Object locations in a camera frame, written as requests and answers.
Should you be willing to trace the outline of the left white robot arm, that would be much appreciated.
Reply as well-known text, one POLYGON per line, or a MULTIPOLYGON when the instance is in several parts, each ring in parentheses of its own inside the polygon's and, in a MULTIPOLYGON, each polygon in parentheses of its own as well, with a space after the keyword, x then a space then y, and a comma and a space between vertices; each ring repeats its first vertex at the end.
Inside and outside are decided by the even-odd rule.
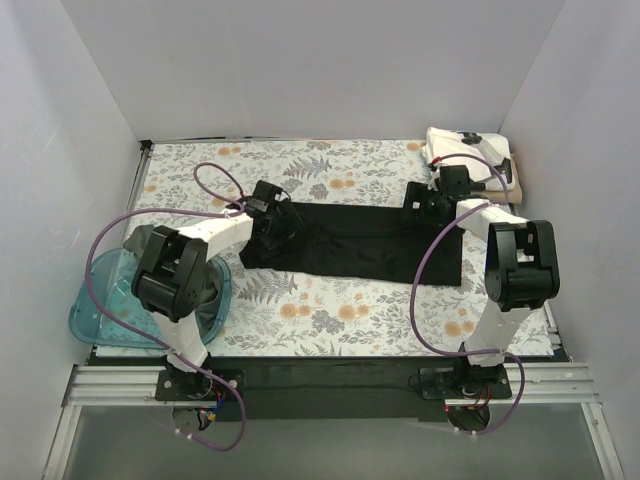
POLYGON ((290 249, 305 232, 290 195, 265 181, 258 182, 251 195, 200 222, 151 231, 131 290, 158 325, 168 344, 171 381, 188 398, 205 398, 217 383, 203 369, 210 355, 196 320, 210 260, 243 246, 249 259, 266 262, 290 249))

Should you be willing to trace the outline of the black t shirt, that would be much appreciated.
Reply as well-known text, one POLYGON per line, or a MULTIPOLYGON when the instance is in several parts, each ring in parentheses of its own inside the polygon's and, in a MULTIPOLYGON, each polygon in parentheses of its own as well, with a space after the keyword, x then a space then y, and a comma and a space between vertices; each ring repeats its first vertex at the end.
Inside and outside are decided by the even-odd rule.
POLYGON ((271 251, 254 232, 240 252, 245 268, 411 284, 441 232, 405 220, 393 207, 295 202, 292 208, 304 231, 271 251))

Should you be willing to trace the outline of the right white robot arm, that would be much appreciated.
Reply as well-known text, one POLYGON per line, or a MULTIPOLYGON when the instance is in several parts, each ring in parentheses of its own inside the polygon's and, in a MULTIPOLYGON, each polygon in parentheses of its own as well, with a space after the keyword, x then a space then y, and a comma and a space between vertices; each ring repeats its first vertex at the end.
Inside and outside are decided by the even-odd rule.
POLYGON ((457 227, 486 243, 488 300, 480 320, 458 351, 442 351, 435 364, 420 369, 415 386, 428 400, 510 398, 504 361, 511 341, 531 313, 559 292, 553 226, 515 216, 473 194, 464 165, 441 168, 434 188, 409 183, 403 214, 440 227, 429 254, 457 227))

